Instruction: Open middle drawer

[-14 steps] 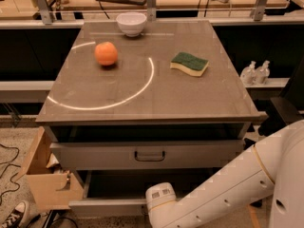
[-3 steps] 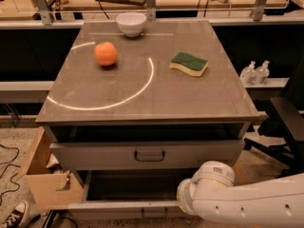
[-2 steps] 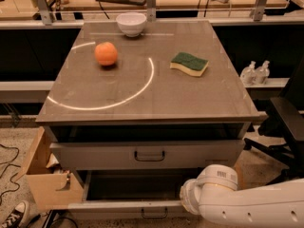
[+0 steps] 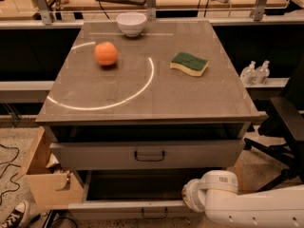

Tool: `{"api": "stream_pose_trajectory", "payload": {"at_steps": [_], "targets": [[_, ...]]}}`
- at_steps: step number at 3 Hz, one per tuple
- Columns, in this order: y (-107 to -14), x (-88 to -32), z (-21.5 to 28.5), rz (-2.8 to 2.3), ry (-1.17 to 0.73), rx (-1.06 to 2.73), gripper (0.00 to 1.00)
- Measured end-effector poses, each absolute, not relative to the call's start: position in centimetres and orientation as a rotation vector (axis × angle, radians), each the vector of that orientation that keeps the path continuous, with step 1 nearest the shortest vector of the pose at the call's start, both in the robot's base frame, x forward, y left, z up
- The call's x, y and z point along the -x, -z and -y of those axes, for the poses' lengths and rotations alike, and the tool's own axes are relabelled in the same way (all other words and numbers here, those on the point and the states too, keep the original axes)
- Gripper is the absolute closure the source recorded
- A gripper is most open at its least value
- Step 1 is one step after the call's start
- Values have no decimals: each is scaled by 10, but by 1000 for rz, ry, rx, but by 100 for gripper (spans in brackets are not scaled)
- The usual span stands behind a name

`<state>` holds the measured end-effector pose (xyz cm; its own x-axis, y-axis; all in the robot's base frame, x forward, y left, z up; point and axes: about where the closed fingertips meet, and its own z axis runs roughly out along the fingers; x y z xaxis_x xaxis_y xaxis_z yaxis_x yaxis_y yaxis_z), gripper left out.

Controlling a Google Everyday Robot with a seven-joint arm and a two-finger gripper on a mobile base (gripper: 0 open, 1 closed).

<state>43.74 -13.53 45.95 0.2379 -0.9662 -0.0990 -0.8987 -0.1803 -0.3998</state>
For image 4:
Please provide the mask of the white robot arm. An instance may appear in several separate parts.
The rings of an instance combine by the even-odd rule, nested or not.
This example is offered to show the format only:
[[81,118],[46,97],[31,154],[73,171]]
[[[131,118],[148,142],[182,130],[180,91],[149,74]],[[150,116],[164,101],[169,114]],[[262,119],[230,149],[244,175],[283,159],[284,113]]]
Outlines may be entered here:
[[213,222],[242,228],[304,228],[304,186],[240,195],[238,177],[212,170],[182,188],[185,204]]

